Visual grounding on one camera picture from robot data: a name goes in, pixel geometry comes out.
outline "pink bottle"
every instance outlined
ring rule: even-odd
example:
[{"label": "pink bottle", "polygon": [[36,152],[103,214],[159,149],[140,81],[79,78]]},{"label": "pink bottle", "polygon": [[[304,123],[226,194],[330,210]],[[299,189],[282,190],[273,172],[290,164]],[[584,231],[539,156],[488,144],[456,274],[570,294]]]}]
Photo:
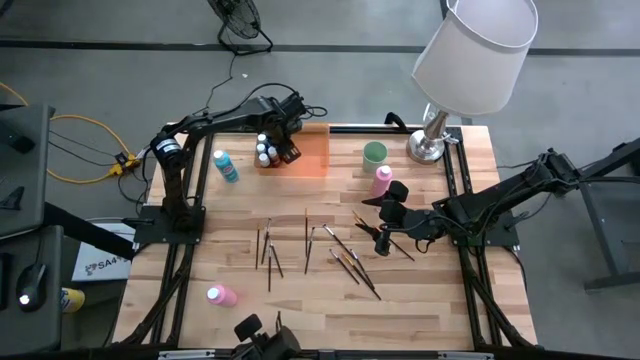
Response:
[{"label": "pink bottle", "polygon": [[380,166],[378,170],[376,170],[376,175],[373,178],[373,185],[371,186],[371,195],[374,197],[384,195],[384,192],[389,188],[389,184],[391,183],[391,178],[393,174],[391,173],[391,168],[387,165]]},{"label": "pink bottle", "polygon": [[238,301],[238,296],[228,287],[216,285],[207,291],[207,300],[214,305],[232,307]]}]

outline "white lampshade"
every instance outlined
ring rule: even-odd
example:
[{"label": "white lampshade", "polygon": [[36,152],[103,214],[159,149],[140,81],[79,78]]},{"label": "white lampshade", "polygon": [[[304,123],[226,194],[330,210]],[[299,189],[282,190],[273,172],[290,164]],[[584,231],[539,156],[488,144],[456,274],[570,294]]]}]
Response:
[{"label": "white lampshade", "polygon": [[531,0],[448,0],[447,5],[413,78],[429,102],[450,114],[500,111],[537,32],[536,7]]}]

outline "table lamp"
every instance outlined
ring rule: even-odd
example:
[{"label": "table lamp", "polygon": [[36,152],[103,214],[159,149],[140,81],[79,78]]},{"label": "table lamp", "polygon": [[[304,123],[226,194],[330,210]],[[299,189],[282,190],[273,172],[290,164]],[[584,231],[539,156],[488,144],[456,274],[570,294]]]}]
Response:
[{"label": "table lamp", "polygon": [[429,105],[424,129],[411,135],[407,152],[423,164],[444,153],[450,114],[493,114],[507,104],[538,29],[531,0],[447,0],[447,6],[413,69]]}]

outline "wood grain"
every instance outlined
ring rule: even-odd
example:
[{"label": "wood grain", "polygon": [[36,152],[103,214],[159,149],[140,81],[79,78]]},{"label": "wood grain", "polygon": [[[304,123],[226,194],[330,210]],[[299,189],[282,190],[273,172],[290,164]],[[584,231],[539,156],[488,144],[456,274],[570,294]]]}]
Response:
[{"label": "wood grain", "polygon": [[[479,126],[462,130],[471,180],[479,191],[499,181],[489,133]],[[442,162],[424,166],[411,161],[405,153],[406,136],[380,135],[375,139],[389,148],[387,163],[394,178],[410,189],[408,206],[429,208],[431,202],[447,196]],[[415,250],[412,240],[395,236],[416,259],[412,262],[393,247],[388,257],[376,255],[368,235],[353,225],[352,210],[368,223],[379,223],[376,209],[360,203],[369,197],[372,183],[371,176],[361,169],[362,148],[371,140],[372,135],[331,135],[327,176],[289,178],[258,174],[253,165],[254,135],[216,136],[214,149],[232,151],[240,181],[227,184],[215,167],[209,170],[206,228],[194,257],[181,347],[234,347],[238,344],[234,326],[252,313],[273,333],[276,314],[281,311],[283,323],[294,331],[303,348],[471,348],[460,264],[449,239],[438,240],[423,255]],[[158,204],[164,191],[158,169],[155,175],[149,201]],[[456,175],[462,188],[458,171]],[[364,284],[357,286],[339,267],[328,250],[339,253],[340,248],[322,229],[316,230],[309,273],[304,275],[305,209],[310,227],[328,224],[361,256],[383,301],[375,299]],[[256,226],[265,226],[269,217],[285,276],[280,279],[274,268],[271,293],[267,292],[266,261],[254,270]],[[166,252],[166,246],[152,245],[133,261],[114,341],[130,334],[151,308]],[[525,338],[535,342],[518,265],[502,249],[488,249],[487,257],[498,304]],[[209,304],[205,292],[214,284],[234,289],[238,305],[228,309]],[[170,326],[173,307],[172,301],[165,329]],[[483,334],[488,338],[483,306],[480,314]]]}]

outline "computer mouse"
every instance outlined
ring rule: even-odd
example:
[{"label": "computer mouse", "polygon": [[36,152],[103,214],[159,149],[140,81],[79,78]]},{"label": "computer mouse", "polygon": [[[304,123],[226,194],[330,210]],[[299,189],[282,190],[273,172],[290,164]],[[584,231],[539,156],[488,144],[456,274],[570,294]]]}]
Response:
[{"label": "computer mouse", "polygon": [[18,306],[24,312],[38,310],[47,297],[45,276],[47,267],[41,263],[27,266],[18,276],[16,298]]}]

